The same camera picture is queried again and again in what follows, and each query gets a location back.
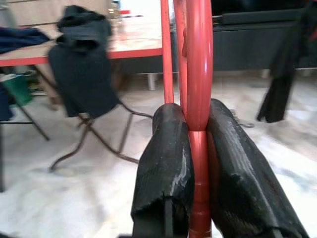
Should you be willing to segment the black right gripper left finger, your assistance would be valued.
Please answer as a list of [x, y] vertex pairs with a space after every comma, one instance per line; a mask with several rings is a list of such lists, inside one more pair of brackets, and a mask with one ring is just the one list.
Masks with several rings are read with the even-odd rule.
[[177, 104], [164, 104], [139, 161], [131, 218], [132, 238], [187, 238], [194, 201], [189, 130]]

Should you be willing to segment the marble table red edge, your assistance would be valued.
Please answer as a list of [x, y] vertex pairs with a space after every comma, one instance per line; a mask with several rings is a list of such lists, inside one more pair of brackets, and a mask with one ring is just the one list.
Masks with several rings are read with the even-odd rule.
[[[158, 21], [151, 21], [145, 17], [125, 18], [122, 25], [114, 25], [113, 32], [115, 35], [110, 38], [110, 49], [108, 51], [110, 59], [152, 58], [162, 55], [162, 36], [160, 23]], [[50, 86], [52, 90], [56, 91], [57, 88], [55, 84], [39, 69], [39, 65], [46, 64], [48, 62], [47, 51], [52, 46], [53, 42], [50, 41], [41, 45], [23, 47], [2, 54], [0, 55], [0, 67], [33, 65], [35, 67], [35, 71], [42, 77], [45, 84]], [[49, 170], [54, 172], [59, 163], [75, 155], [82, 147], [89, 132], [91, 132], [112, 154], [123, 160], [138, 163], [138, 160], [124, 155], [122, 151], [132, 123], [132, 118], [134, 116], [141, 116], [151, 119], [152, 116], [136, 112], [128, 108], [126, 105], [123, 105], [123, 108], [129, 112], [129, 118], [117, 150], [111, 148], [111, 146], [92, 127], [93, 120], [89, 117], [85, 118], [80, 115], [79, 119], [85, 126], [80, 137], [80, 142], [72, 152], [55, 160], [49, 167]]]

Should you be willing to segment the red plastic hanger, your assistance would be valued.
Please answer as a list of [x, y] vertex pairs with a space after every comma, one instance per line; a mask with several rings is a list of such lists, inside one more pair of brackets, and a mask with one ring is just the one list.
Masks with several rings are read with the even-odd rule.
[[188, 238], [211, 237], [207, 124], [213, 75], [211, 0], [173, 0], [180, 103], [187, 125], [195, 172]]

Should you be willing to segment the green plastic container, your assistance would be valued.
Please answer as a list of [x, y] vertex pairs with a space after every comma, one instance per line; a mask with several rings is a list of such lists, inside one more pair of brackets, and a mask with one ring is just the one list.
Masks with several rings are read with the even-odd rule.
[[25, 75], [5, 74], [2, 76], [1, 82], [19, 104], [24, 106], [32, 101], [33, 98]]

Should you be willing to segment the black soundbar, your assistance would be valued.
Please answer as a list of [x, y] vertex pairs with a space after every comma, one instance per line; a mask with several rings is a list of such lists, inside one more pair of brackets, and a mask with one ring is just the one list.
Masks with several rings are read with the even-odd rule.
[[295, 20], [300, 15], [300, 9], [272, 10], [256, 12], [225, 13], [214, 16], [213, 23], [221, 25], [252, 24], [265, 22], [283, 22]]

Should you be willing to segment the black television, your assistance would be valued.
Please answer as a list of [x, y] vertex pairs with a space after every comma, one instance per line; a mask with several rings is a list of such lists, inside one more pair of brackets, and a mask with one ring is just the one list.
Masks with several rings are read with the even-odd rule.
[[211, 0], [213, 15], [302, 8], [309, 0]]

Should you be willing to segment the black TV cabinet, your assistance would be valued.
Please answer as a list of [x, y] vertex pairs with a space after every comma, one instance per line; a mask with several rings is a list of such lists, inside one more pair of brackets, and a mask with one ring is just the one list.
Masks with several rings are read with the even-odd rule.
[[[245, 71], [269, 69], [278, 47], [292, 21], [252, 24], [213, 25], [215, 71]], [[171, 25], [172, 68], [178, 71], [176, 26]], [[115, 59], [119, 71], [125, 74], [162, 73], [162, 56], [137, 59]], [[303, 57], [298, 69], [317, 68], [317, 59]]]

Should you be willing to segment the navy garment red trim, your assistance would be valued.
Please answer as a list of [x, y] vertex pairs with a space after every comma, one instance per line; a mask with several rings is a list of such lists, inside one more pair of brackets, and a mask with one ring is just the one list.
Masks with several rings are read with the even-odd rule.
[[[0, 27], [0, 55], [19, 48], [40, 45], [50, 38], [36, 28]], [[0, 83], [0, 121], [9, 121], [13, 117], [5, 87]]]

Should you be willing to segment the plain black garment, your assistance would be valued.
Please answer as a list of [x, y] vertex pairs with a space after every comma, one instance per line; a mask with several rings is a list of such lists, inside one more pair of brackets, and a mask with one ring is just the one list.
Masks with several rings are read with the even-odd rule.
[[48, 61], [68, 116], [88, 113], [96, 119], [110, 112], [119, 104], [107, 55], [110, 22], [102, 14], [70, 5], [57, 28], [61, 35]]

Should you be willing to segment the black shirt white lettering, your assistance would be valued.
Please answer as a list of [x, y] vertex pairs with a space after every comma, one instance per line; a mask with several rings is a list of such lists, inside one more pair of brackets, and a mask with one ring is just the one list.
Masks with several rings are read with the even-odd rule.
[[270, 64], [272, 78], [256, 120], [284, 120], [296, 67], [301, 58], [317, 59], [317, 0], [308, 0], [296, 22], [288, 29]]

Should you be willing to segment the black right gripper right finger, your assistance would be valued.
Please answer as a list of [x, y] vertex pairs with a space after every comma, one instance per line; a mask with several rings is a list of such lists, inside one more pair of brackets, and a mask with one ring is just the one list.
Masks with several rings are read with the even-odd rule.
[[274, 171], [228, 107], [211, 99], [211, 217], [223, 238], [310, 238]]

